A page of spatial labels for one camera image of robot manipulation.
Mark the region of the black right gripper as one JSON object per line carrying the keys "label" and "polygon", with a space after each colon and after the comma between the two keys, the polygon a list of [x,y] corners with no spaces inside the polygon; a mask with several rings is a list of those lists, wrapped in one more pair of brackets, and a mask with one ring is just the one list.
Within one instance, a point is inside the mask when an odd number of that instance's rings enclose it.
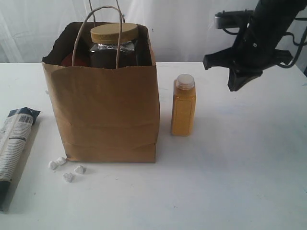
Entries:
{"label": "black right gripper", "polygon": [[265,69],[290,64],[293,60],[290,51],[276,47],[293,19],[293,16],[253,14],[246,27],[239,30],[232,47],[204,56],[204,68],[230,68],[227,86],[231,92],[237,92]]}

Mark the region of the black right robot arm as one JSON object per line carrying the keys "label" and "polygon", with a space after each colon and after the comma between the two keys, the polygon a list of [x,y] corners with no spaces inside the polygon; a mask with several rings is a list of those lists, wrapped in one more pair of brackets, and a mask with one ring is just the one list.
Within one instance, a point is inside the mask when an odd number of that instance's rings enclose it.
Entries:
{"label": "black right robot arm", "polygon": [[293,36],[287,30],[294,20],[306,20],[297,17],[306,6],[305,0],[260,0],[254,10],[217,13],[217,29],[222,29],[229,35],[232,34],[230,28],[239,30],[234,33],[236,38],[230,48],[204,56],[205,69],[228,68],[228,88],[236,92],[270,67],[291,68],[307,44],[306,32],[300,42],[293,42],[297,47],[295,55],[276,47],[284,36]]}

